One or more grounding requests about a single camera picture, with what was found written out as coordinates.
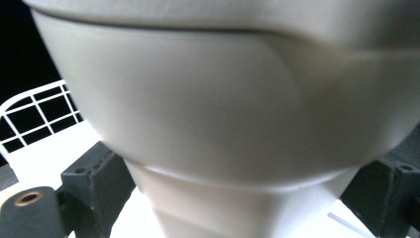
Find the white cup with red lid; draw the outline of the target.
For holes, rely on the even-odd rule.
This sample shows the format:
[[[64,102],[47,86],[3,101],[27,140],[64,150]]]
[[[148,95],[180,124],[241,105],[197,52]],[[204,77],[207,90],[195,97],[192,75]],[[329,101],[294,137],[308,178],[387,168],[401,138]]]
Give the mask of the white cup with red lid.
[[[301,238],[420,124],[420,0],[24,0],[167,238]]]

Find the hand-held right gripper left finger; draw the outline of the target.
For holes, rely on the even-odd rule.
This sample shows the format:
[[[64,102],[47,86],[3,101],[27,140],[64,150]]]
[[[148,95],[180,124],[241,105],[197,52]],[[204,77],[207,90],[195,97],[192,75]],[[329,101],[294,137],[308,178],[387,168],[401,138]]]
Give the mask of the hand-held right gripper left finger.
[[[123,159],[98,142],[60,178],[57,198],[64,231],[76,238],[110,238],[136,187]]]

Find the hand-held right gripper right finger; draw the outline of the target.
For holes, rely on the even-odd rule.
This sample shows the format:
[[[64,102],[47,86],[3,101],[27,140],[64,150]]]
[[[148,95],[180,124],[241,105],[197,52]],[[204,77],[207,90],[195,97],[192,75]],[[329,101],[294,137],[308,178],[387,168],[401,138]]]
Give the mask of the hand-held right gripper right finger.
[[[361,168],[341,195],[342,202],[379,238],[420,238],[420,170],[394,160]]]

